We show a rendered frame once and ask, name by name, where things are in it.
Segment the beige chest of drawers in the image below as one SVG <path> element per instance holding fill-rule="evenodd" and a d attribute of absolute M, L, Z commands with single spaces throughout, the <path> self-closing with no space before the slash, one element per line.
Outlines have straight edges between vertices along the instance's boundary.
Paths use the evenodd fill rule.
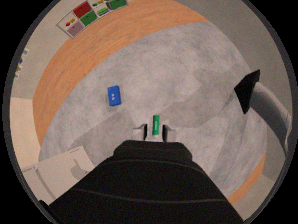
<path fill-rule="evenodd" d="M 83 148 L 83 146 L 79 146 L 79 147 L 74 148 L 74 149 L 72 149 L 72 150 L 69 150 L 69 151 L 67 151 L 67 152 L 70 152 L 70 153 L 71 153 L 71 152 L 74 152 L 74 151 L 76 151 L 76 150 L 79 150 L 80 148 Z M 83 148 L 83 150 L 84 150 L 84 148 Z M 85 152 L 85 150 L 84 150 L 84 152 Z M 66 152 L 64 152 L 64 153 L 66 153 Z M 64 153 L 61 153 L 61 154 L 59 154 L 59 155 L 62 155 L 62 154 L 64 154 Z M 86 152 L 85 152 L 85 154 L 86 154 Z M 57 157 L 57 156 L 59 156 L 59 155 L 56 155 L 56 156 L 54 156 L 54 157 Z M 89 159 L 89 157 L 88 157 L 87 154 L 86 154 L 86 156 L 87 156 L 87 158 Z M 54 157 L 51 157 L 51 158 L 54 158 Z M 49 158 L 49 159 L 51 159 L 51 158 Z M 47 161 L 47 160 L 49 160 L 49 159 L 43 160 L 43 161 L 41 161 L 41 163 L 44 162 L 44 161 Z M 92 162 L 91 162 L 90 159 L 89 159 L 89 161 L 90 161 L 90 163 L 92 164 Z M 38 163 L 40 163 L 40 162 L 38 162 Z M 29 165 L 29 166 L 27 166 L 27 167 L 21 168 L 21 171 L 22 171 L 22 172 L 25 172 L 25 171 L 28 171 L 28 170 L 30 170 L 30 169 L 33 169 L 33 172 L 34 172 L 35 176 L 37 177 L 39 183 L 41 184 L 41 186 L 43 187 L 43 189 L 45 190 L 45 192 L 48 194 L 48 196 L 51 198 L 51 200 L 54 201 L 53 198 L 52 198 L 52 197 L 49 195 L 49 193 L 47 192 L 47 190 L 44 188 L 43 184 L 41 183 L 40 179 L 38 178 L 38 176 L 37 176 L 37 174 L 36 174 L 36 172 L 35 172 L 35 170 L 34 170 L 36 164 L 38 164 L 38 163 L 35 163 L 35 164 Z M 93 164 L 92 164 L 92 166 L 94 167 Z M 94 167 L 94 168 L 95 168 L 95 167 Z"/>

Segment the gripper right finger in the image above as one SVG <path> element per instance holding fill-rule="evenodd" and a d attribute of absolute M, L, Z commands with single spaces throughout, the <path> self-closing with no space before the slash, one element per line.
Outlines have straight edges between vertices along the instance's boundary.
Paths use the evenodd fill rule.
<path fill-rule="evenodd" d="M 177 138 L 177 131 L 172 130 L 168 125 L 163 125 L 162 126 L 162 139 L 163 142 L 176 142 Z"/>

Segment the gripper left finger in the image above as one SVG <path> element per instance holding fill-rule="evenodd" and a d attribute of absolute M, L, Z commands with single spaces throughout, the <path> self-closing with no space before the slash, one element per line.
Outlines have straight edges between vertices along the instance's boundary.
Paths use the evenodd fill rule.
<path fill-rule="evenodd" d="M 148 124 L 142 124 L 138 128 L 132 129 L 132 140 L 137 141 L 145 141 L 147 137 L 147 125 Z"/>

